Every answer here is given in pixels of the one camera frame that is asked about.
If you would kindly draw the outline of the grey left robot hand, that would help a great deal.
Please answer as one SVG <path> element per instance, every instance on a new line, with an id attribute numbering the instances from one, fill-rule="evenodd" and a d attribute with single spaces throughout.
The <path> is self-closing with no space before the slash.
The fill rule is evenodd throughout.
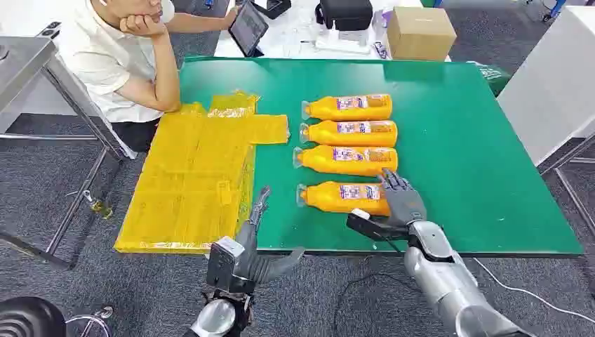
<path id="1" fill-rule="evenodd" d="M 299 263 L 305 252 L 303 247 L 298 247 L 282 258 L 267 258 L 258 254 L 258 230 L 267 209 L 267 198 L 270 192 L 268 185 L 260 190 L 250 210 L 249 218 L 243 223 L 236 236 L 236 241 L 242 245 L 244 251 L 234 266 L 234 275 L 256 284 L 272 281 L 288 272 Z"/>

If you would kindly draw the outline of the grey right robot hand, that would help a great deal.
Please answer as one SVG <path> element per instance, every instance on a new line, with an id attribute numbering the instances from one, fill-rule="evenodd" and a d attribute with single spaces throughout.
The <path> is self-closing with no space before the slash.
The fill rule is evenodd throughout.
<path id="1" fill-rule="evenodd" d="M 427 219 L 427 209 L 419 192 L 396 171 L 383 168 L 378 176 L 389 206 L 390 216 L 386 224 L 404 227 L 415 221 Z"/>

